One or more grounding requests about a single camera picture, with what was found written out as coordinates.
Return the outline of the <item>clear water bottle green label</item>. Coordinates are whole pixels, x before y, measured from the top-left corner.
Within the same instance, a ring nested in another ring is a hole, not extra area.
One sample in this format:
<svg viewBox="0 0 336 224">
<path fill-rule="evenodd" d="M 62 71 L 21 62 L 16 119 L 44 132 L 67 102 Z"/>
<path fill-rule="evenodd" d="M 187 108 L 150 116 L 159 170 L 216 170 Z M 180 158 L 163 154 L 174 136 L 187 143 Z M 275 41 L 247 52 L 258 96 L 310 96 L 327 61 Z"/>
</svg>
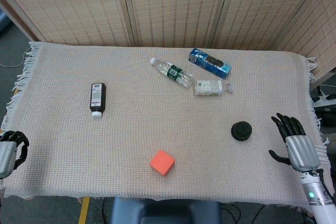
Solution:
<svg viewBox="0 0 336 224">
<path fill-rule="evenodd" d="M 191 74 L 168 61 L 152 58 L 150 63 L 156 67 L 158 72 L 185 88 L 189 88 L 194 81 L 194 78 Z"/>
</svg>

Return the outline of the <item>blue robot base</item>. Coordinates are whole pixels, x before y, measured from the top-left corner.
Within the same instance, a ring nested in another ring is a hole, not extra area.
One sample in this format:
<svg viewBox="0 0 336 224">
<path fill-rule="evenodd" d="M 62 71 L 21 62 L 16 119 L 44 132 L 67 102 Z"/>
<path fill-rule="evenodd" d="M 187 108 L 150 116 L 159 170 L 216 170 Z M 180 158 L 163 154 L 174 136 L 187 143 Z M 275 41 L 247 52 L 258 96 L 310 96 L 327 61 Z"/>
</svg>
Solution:
<svg viewBox="0 0 336 224">
<path fill-rule="evenodd" d="M 222 224 L 222 214 L 217 201 L 115 198 L 110 224 Z"/>
</svg>

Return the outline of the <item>yellow floor tape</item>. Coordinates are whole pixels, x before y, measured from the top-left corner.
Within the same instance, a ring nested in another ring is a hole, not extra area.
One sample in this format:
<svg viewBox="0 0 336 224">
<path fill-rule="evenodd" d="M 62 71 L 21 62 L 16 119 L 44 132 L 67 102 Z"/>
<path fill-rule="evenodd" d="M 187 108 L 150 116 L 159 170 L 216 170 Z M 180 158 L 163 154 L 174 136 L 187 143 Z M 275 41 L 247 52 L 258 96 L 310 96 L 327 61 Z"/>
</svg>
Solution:
<svg viewBox="0 0 336 224">
<path fill-rule="evenodd" d="M 81 204 L 81 211 L 80 211 L 80 215 L 79 215 L 78 224 L 86 224 L 90 197 L 78 198 L 78 202 Z"/>
</svg>

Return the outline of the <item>blue cookie box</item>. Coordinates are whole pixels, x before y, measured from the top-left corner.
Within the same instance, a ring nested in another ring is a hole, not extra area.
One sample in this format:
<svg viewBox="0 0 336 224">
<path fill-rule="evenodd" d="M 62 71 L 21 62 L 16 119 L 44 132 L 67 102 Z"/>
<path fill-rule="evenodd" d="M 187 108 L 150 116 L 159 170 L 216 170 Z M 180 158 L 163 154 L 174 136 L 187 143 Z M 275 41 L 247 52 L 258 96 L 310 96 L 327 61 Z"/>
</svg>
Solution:
<svg viewBox="0 0 336 224">
<path fill-rule="evenodd" d="M 221 79 L 225 79 L 232 69 L 230 64 L 227 64 L 197 48 L 192 49 L 188 60 L 189 62 L 220 77 Z"/>
</svg>

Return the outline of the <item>clear bottle white label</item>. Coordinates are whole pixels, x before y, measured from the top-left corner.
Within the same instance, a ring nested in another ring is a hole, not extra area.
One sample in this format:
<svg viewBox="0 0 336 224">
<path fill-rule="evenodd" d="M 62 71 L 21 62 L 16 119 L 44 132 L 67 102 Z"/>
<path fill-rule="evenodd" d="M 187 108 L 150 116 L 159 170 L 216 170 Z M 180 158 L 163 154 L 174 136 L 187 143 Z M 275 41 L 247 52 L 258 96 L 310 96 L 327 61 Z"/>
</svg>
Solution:
<svg viewBox="0 0 336 224">
<path fill-rule="evenodd" d="M 196 80 L 194 94 L 196 96 L 221 96 L 225 92 L 233 93 L 233 85 L 221 80 Z"/>
</svg>

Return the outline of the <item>black box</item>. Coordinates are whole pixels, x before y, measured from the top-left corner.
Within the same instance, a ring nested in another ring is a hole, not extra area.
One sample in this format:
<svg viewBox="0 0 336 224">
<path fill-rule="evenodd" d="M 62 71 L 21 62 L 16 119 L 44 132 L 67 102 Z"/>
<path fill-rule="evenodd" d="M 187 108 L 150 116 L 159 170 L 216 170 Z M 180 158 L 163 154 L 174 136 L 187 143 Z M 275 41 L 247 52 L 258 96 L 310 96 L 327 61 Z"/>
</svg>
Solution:
<svg viewBox="0 0 336 224">
<path fill-rule="evenodd" d="M 336 108 L 318 107 L 315 112 L 321 116 L 323 126 L 336 127 Z"/>
</svg>

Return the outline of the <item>beige fringed tablecloth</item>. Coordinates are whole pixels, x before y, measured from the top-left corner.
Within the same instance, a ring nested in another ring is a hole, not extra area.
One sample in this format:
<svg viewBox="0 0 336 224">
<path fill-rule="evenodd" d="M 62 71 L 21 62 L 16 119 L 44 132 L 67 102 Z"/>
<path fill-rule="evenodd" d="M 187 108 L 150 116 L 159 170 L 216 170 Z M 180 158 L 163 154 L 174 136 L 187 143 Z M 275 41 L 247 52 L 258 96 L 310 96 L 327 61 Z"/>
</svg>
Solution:
<svg viewBox="0 0 336 224">
<path fill-rule="evenodd" d="M 272 116 L 296 117 L 330 163 L 312 110 L 305 57 L 283 51 L 208 49 L 232 66 L 233 93 L 198 97 L 159 73 L 169 61 L 197 80 L 215 76 L 188 60 L 188 48 L 66 46 L 31 42 L 2 130 L 21 131 L 26 161 L 5 179 L 6 196 L 204 199 L 306 206 L 300 175 L 271 158 L 286 148 Z M 101 118 L 90 110 L 91 85 L 106 85 Z M 252 134 L 235 140 L 246 121 Z M 175 159 L 162 176 L 150 161 Z"/>
</svg>

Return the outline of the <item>dark brown bottle white cap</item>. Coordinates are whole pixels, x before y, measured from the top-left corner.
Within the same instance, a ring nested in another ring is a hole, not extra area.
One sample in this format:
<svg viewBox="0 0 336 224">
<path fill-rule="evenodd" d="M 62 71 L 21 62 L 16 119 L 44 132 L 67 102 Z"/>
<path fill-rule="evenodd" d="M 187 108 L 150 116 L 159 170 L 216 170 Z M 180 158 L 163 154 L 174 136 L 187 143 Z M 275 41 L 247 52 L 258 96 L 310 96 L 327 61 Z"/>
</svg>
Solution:
<svg viewBox="0 0 336 224">
<path fill-rule="evenodd" d="M 91 85 L 90 110 L 94 119 L 101 118 L 106 107 L 106 85 L 93 83 Z"/>
</svg>

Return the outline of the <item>orange cube block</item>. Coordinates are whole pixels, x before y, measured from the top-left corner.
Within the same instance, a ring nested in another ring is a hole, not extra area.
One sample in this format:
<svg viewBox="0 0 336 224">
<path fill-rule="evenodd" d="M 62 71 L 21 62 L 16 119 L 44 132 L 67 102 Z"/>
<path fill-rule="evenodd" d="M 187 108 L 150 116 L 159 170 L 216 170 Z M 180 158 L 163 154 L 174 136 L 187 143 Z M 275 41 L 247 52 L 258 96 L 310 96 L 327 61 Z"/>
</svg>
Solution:
<svg viewBox="0 0 336 224">
<path fill-rule="evenodd" d="M 175 159 L 163 150 L 159 150 L 150 161 L 150 166 L 165 176 L 174 165 Z"/>
</svg>

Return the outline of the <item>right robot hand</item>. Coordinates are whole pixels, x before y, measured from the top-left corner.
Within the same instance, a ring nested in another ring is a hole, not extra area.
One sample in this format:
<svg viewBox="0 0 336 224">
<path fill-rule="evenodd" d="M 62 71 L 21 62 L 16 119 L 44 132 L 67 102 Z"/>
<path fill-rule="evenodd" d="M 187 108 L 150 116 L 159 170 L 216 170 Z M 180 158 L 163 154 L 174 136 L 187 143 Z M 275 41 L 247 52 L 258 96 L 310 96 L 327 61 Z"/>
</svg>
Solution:
<svg viewBox="0 0 336 224">
<path fill-rule="evenodd" d="M 271 119 L 278 128 L 288 156 L 281 157 L 275 151 L 269 150 L 270 156 L 277 162 L 292 166 L 300 173 L 318 169 L 321 163 L 315 145 L 305 133 L 300 121 L 280 113 L 277 113 L 277 116 L 272 116 Z"/>
</svg>

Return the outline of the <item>woven folding screen panel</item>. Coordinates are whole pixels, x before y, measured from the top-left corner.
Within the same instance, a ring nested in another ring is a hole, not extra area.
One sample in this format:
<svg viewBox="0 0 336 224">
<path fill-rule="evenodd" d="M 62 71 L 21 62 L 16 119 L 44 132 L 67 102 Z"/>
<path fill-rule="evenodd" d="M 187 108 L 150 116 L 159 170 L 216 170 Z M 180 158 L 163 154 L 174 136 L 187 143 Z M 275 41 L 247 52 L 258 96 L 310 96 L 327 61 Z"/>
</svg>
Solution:
<svg viewBox="0 0 336 224">
<path fill-rule="evenodd" d="M 315 58 L 315 82 L 336 72 L 336 0 L 305 0 L 275 48 Z"/>
<path fill-rule="evenodd" d="M 269 50 L 305 0 L 223 0 L 211 47 Z"/>
<path fill-rule="evenodd" d="M 135 46 L 209 48 L 225 0 L 125 0 Z"/>
<path fill-rule="evenodd" d="M 32 41 L 135 45 L 125 0 L 0 0 L 0 8 Z"/>
</svg>

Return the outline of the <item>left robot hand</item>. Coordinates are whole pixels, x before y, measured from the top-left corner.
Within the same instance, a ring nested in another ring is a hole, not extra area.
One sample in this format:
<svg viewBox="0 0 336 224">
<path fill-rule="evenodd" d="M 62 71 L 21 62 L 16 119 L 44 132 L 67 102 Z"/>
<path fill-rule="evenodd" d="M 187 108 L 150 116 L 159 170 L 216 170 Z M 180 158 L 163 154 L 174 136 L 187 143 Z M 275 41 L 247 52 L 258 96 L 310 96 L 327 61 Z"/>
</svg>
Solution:
<svg viewBox="0 0 336 224">
<path fill-rule="evenodd" d="M 8 177 L 25 162 L 29 140 L 20 131 L 7 131 L 0 137 L 0 179 Z"/>
</svg>

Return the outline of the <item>black round object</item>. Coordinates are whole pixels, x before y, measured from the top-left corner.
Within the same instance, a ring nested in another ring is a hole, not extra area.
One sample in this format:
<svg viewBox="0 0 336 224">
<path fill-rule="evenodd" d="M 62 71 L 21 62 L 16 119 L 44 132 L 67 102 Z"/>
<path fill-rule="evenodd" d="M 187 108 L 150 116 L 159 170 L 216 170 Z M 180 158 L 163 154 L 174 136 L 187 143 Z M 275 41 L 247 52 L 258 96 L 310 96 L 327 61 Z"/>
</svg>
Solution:
<svg viewBox="0 0 336 224">
<path fill-rule="evenodd" d="M 240 121 L 235 123 L 231 128 L 231 134 L 235 135 L 251 135 L 252 126 L 246 121 Z"/>
</svg>

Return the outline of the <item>blue object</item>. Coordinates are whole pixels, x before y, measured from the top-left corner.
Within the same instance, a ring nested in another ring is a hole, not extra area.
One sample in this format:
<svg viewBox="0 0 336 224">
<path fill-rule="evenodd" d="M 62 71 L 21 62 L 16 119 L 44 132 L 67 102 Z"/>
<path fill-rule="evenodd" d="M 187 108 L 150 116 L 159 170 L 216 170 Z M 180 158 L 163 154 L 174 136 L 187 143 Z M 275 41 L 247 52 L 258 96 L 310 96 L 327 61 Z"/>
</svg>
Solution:
<svg viewBox="0 0 336 224">
<path fill-rule="evenodd" d="M 0 33 L 11 23 L 10 18 L 0 9 Z"/>
</svg>

